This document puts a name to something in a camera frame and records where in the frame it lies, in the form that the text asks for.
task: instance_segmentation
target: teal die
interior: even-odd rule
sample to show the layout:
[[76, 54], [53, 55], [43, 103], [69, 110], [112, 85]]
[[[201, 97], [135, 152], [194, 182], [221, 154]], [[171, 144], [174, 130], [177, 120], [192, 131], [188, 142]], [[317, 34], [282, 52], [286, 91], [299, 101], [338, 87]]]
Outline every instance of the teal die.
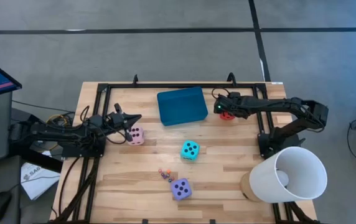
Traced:
[[180, 152], [180, 156], [183, 159], [187, 160], [196, 160], [197, 155], [199, 154], [200, 146], [194, 141], [185, 141], [184, 146], [182, 146], [182, 150]]

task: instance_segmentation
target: floor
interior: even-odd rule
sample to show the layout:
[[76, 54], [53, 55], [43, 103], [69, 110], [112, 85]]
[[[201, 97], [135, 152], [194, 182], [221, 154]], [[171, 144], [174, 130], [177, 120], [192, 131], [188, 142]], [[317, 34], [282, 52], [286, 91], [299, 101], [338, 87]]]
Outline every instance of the floor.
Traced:
[[[171, 27], [232, 29], [149, 30]], [[324, 132], [301, 133], [327, 169], [327, 189], [314, 201], [319, 220], [356, 223], [356, 159], [346, 140], [356, 119], [356, 1], [0, 0], [0, 67], [23, 84], [15, 100], [66, 110], [75, 109], [83, 81], [135, 74], [220, 81], [233, 72], [239, 81], [284, 82], [289, 97], [330, 109]], [[54, 113], [13, 106], [43, 119]], [[350, 143], [356, 153], [356, 131]], [[35, 202], [23, 194], [22, 223], [48, 219], [55, 189]]]

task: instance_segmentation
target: pink die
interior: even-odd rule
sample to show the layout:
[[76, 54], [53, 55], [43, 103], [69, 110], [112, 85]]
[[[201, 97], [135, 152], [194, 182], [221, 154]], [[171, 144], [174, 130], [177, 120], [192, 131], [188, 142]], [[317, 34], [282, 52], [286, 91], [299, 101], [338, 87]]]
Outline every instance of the pink die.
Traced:
[[143, 133], [143, 128], [133, 126], [128, 130], [128, 133], [133, 138], [132, 141], [129, 141], [128, 144], [132, 146], [142, 145], [145, 142], [145, 137]]

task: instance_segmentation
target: paper sheet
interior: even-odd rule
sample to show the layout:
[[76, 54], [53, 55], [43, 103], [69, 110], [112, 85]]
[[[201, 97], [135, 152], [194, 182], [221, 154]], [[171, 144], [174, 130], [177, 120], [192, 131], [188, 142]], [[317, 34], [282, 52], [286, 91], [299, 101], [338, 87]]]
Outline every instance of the paper sheet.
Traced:
[[[49, 151], [42, 153], [43, 155], [51, 157]], [[47, 191], [54, 183], [59, 181], [60, 174], [54, 171], [43, 169], [40, 166], [26, 162], [21, 168], [21, 183], [36, 179], [39, 177], [55, 177], [55, 178], [41, 178], [38, 180], [23, 183], [23, 189], [31, 200], [39, 198], [45, 191]]]

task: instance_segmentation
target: wooden tabletop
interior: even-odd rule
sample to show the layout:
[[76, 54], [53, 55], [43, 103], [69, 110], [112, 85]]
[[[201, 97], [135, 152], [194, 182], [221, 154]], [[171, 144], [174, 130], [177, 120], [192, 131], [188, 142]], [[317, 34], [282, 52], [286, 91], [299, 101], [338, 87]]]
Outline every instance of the wooden tabletop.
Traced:
[[[77, 105], [75, 124], [84, 107], [95, 102], [97, 82], [83, 83]], [[286, 94], [281, 83], [266, 83], [268, 98], [284, 98]], [[263, 162], [260, 157], [256, 136], [259, 133], [256, 115], [248, 119], [235, 118], [224, 121], [213, 114], [215, 99], [210, 88], [203, 88], [208, 108], [204, 121], [165, 127], [159, 118], [156, 95], [172, 88], [115, 88], [111, 91], [108, 112], [119, 103], [127, 114], [141, 114], [137, 122], [145, 132], [142, 146], [116, 145], [107, 143], [105, 155], [100, 160], [93, 201], [92, 223], [140, 223], [143, 218], [150, 223], [274, 223], [272, 206], [264, 202], [247, 200], [239, 189], [240, 178], [246, 172]], [[250, 89], [230, 88], [242, 95], [253, 95]], [[288, 113], [272, 113], [275, 126], [284, 126], [292, 121]], [[265, 130], [267, 120], [263, 115]], [[119, 141], [117, 134], [109, 136]], [[200, 153], [195, 162], [183, 161], [180, 150], [185, 140], [200, 144]], [[57, 189], [54, 209], [58, 209], [62, 180], [74, 158], [63, 163]], [[62, 198], [62, 210], [77, 192], [80, 159], [73, 167]], [[175, 201], [168, 181], [158, 169], [172, 171], [176, 179], [187, 178], [192, 196]], [[85, 213], [87, 195], [84, 195], [80, 218]], [[304, 212], [316, 219], [312, 201], [298, 203]], [[285, 218], [281, 206], [282, 218]]]

